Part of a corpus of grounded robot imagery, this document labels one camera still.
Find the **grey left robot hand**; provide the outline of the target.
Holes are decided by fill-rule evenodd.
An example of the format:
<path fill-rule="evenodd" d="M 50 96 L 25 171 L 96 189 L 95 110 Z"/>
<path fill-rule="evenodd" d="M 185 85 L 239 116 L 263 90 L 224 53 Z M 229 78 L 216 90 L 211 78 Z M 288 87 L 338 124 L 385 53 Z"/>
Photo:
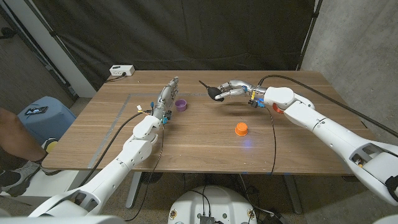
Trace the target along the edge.
<path fill-rule="evenodd" d="M 174 105 L 175 97 L 178 93 L 178 77 L 172 79 L 159 93 L 158 99 L 154 105 L 153 116 L 161 120 L 163 116 L 171 110 Z"/>

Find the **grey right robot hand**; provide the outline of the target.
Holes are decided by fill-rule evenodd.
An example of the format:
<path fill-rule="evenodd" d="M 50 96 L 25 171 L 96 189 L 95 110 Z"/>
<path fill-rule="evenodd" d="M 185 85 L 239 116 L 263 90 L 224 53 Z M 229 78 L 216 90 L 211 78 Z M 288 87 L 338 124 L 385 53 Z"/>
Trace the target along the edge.
<path fill-rule="evenodd" d="M 260 94 L 260 98 L 263 98 L 267 90 L 266 87 L 252 85 L 242 80 L 230 80 L 220 85 L 218 89 L 221 93 L 215 96 L 215 100 L 220 100 L 227 96 L 245 95 L 246 93 L 252 95 L 253 92 Z"/>

